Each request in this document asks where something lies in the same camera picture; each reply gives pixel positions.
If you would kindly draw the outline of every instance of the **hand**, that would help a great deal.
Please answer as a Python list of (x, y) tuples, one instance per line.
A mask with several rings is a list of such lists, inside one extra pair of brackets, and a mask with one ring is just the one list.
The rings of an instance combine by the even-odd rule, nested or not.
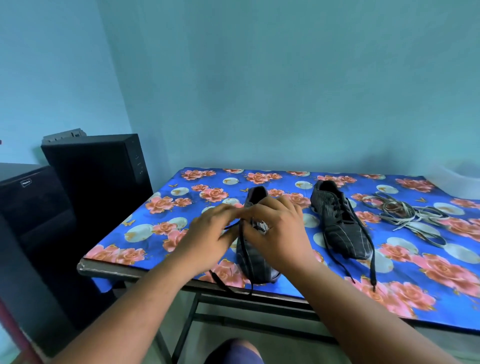
[(204, 273), (218, 263), (227, 249), (238, 237), (238, 228), (224, 228), (240, 217), (243, 209), (228, 204), (220, 204), (206, 210), (194, 218), (187, 234), (171, 254), (182, 260), (190, 278)]
[(287, 198), (265, 197), (256, 205), (244, 208), (241, 217), (262, 220), (269, 230), (262, 235), (251, 224), (244, 224), (243, 235), (276, 270), (288, 276), (307, 265), (317, 265), (303, 225), (303, 213)]

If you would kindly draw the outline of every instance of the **person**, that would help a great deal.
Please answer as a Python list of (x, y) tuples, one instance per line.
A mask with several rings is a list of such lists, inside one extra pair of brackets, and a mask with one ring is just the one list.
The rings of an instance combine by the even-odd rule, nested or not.
[[(249, 208), (220, 204), (194, 219), (177, 248), (140, 279), (52, 361), (53, 364), (142, 362), (170, 304), (194, 276), (208, 271), (235, 240), (223, 229), (237, 218), (263, 220), (265, 235), (244, 236), (299, 290), (352, 363), (458, 363), (415, 329), (357, 290), (312, 254), (302, 210), (285, 197)], [(229, 340), (206, 363), (263, 363), (247, 341)]]

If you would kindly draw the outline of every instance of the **black speaker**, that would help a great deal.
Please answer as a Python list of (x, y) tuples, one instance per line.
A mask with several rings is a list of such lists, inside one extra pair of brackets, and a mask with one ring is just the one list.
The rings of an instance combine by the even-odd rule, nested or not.
[(153, 194), (137, 134), (65, 138), (42, 150), (72, 202), (79, 229), (96, 243)]
[(0, 163), (0, 297), (48, 353), (115, 300), (76, 271), (95, 243), (78, 233), (52, 167)]

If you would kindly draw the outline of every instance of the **black shoe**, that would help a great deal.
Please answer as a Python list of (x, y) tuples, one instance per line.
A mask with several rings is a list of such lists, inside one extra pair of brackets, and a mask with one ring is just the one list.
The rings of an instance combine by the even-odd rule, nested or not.
[(330, 257), (343, 267), (350, 278), (352, 278), (350, 272), (332, 256), (330, 247), (345, 259), (367, 260), (372, 257), (370, 282), (375, 289), (377, 283), (375, 248), (368, 231), (353, 211), (350, 202), (339, 191), (334, 181), (317, 182), (310, 200), (322, 222), (325, 247)]
[[(268, 192), (263, 186), (253, 187), (249, 189), (245, 207), (253, 206), (259, 203), (264, 197), (268, 197)], [(269, 265), (265, 258), (259, 253), (254, 246), (249, 243), (243, 236), (243, 225), (251, 224), (260, 233), (265, 234), (268, 226), (263, 221), (246, 221), (240, 220), (239, 238), (237, 241), (237, 263), (250, 280), (252, 284), (274, 283), (280, 277), (280, 273)]]

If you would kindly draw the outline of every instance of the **blue floral tablecloth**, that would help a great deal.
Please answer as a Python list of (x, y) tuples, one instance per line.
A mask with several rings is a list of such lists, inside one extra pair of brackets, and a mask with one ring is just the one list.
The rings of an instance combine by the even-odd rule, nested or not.
[[(325, 251), (319, 219), (310, 208), (317, 180), (335, 181), (375, 244), (376, 292), (367, 278), (369, 261), (336, 256), (355, 278), (357, 289), (401, 317), (480, 330), (480, 201), (453, 198), (420, 176), (185, 168), (85, 258), (151, 269), (181, 243), (194, 217), (221, 203), (241, 207), (248, 189), (263, 185), (271, 196), (284, 195), (303, 208), (312, 253), (343, 277), (343, 269)], [(440, 234), (447, 245), (433, 246), (406, 228), (393, 231), (393, 225), (376, 216), (380, 210), (361, 202), (363, 196), (377, 191), (413, 206), (434, 206), (446, 212), (450, 218), (442, 221), (443, 226), (422, 227)], [(212, 270), (227, 285), (249, 288), (236, 264), (235, 249), (236, 241)], [(208, 272), (195, 278), (213, 282)], [(283, 276), (275, 284), (254, 289), (302, 297)]]

